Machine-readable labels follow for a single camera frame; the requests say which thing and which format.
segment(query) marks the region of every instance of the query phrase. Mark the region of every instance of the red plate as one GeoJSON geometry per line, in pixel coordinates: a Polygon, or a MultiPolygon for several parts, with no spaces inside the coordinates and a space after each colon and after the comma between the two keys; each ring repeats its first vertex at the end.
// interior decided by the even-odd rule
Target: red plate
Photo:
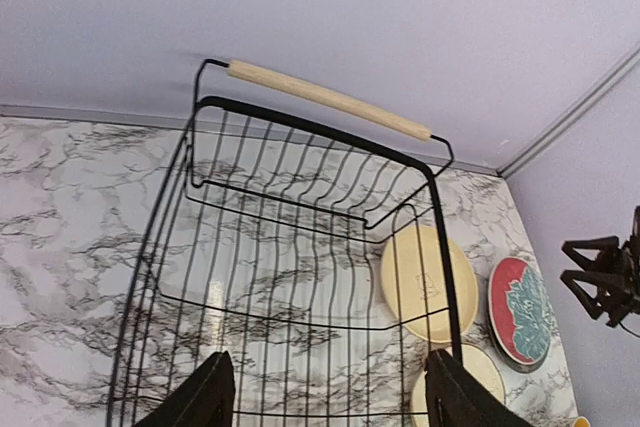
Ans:
{"type": "Polygon", "coordinates": [[[520,259],[507,257],[489,279],[494,340],[517,370],[539,367],[551,345],[551,309],[542,279],[520,259]]]}

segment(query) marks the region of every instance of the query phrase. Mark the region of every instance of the wire basket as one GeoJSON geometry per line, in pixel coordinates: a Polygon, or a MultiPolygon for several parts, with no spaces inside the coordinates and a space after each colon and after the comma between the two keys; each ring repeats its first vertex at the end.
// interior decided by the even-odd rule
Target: wire basket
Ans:
{"type": "MultiPolygon", "coordinates": [[[[196,76],[128,294],[107,424],[135,425],[228,351],[233,425],[411,425],[431,345],[403,326],[421,318],[391,314],[378,263],[401,228],[437,228],[448,307],[426,308],[423,320],[448,317],[461,360],[442,169],[274,110],[200,98],[209,64],[229,67],[207,60],[196,76]],[[221,115],[219,131],[200,128],[205,111],[221,115]]],[[[432,138],[450,154],[444,169],[451,148],[432,138]]]]}

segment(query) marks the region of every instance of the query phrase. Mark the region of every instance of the wall trim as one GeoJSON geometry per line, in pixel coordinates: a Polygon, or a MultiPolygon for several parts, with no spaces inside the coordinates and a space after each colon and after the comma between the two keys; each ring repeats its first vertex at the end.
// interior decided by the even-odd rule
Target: wall trim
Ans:
{"type": "Polygon", "coordinates": [[[511,160],[498,168],[498,175],[508,179],[547,151],[562,135],[589,113],[616,85],[640,64],[640,41],[579,97],[560,117],[547,126],[511,160]]]}
{"type": "MultiPolygon", "coordinates": [[[[95,122],[105,124],[118,125],[134,125],[142,127],[156,127],[160,129],[182,130],[187,122],[187,117],[162,117],[154,115],[139,115],[108,112],[102,110],[86,110],[74,109],[67,107],[40,107],[31,105],[1,105],[0,117],[22,117],[49,120],[65,120],[73,122],[95,122]]],[[[198,128],[208,132],[220,131],[220,123],[206,120],[198,120],[198,128]]],[[[249,137],[262,137],[264,129],[254,128],[248,133],[249,137]]],[[[447,159],[434,157],[430,155],[419,154],[416,152],[404,152],[412,157],[430,165],[443,165],[447,159]]],[[[482,165],[470,164],[467,162],[455,161],[451,168],[473,172],[476,174],[484,174],[490,176],[498,176],[495,169],[482,165]]]]}

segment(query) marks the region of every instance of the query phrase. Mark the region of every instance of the marble countertop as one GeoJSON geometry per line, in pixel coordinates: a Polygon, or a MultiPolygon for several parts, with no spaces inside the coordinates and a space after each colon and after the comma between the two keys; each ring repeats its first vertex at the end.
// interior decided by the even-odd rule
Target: marble countertop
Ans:
{"type": "MultiPolygon", "coordinates": [[[[0,122],[0,409],[7,425],[104,425],[125,294],[179,135],[80,122],[0,122]]],[[[498,366],[511,410],[534,425],[575,416],[556,326],[548,358],[531,374],[510,370],[489,340],[482,299],[492,268],[515,256],[537,269],[506,183],[449,170],[438,178],[438,190],[447,233],[465,251],[480,288],[479,312],[463,341],[481,347],[498,366]]],[[[367,252],[372,265],[379,254],[367,252]]],[[[164,282],[170,290],[168,272],[164,282]]],[[[187,292],[197,294],[194,282],[187,292]]],[[[409,352],[403,361],[406,391],[425,347],[408,332],[403,340],[409,352]]],[[[233,342],[231,336],[223,343],[233,350],[233,342]]],[[[322,349],[340,345],[324,342],[322,349]]],[[[393,357],[398,348],[380,346],[375,362],[393,357]]]]}

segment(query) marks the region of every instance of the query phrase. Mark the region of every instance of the metal wire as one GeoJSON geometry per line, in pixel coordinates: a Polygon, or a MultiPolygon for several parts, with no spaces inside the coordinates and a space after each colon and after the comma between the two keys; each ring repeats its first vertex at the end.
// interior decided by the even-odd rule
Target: metal wire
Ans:
{"type": "Polygon", "coordinates": [[[634,332],[633,330],[629,329],[628,327],[626,327],[622,322],[620,322],[620,327],[622,328],[622,330],[624,330],[626,333],[633,335],[634,337],[637,337],[640,339],[640,334],[634,332]]]}
{"type": "MultiPolygon", "coordinates": [[[[409,425],[416,358],[405,324],[424,319],[430,331],[431,317],[448,312],[461,360],[435,175],[326,126],[229,99],[198,100],[200,74],[124,306],[109,425],[134,425],[222,350],[235,369],[237,426],[409,425]],[[220,133],[196,128],[203,109],[221,112],[220,133]],[[266,123],[263,139],[225,135],[258,123],[266,123]],[[292,141],[301,134],[306,142],[292,141]],[[419,220],[438,230],[453,308],[431,311],[425,296],[427,314],[404,319],[396,262],[394,318],[376,290],[376,258],[419,220]]],[[[416,365],[421,370],[422,360],[416,365]]]]}

